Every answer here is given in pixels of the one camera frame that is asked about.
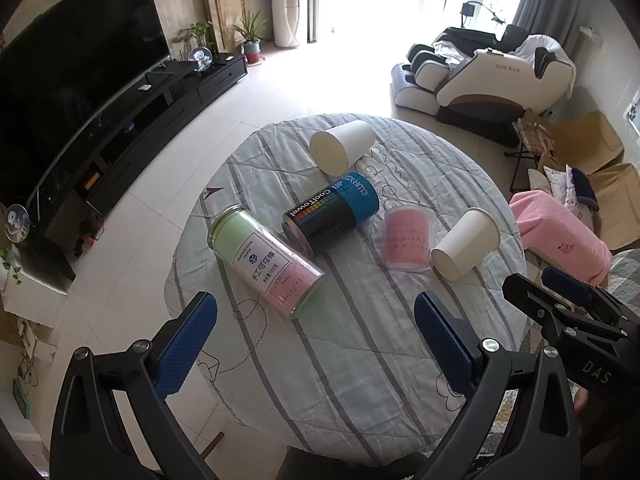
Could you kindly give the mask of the person's hand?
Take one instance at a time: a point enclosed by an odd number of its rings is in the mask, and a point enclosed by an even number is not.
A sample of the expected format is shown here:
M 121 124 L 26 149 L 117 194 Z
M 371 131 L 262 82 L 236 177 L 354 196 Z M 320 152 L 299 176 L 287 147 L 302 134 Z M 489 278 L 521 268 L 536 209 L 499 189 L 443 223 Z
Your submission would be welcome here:
M 578 420 L 579 431 L 582 431 L 582 426 L 584 426 L 584 416 L 582 416 L 582 413 L 587 408 L 588 401 L 589 392 L 585 388 L 579 387 L 573 396 L 574 411 Z

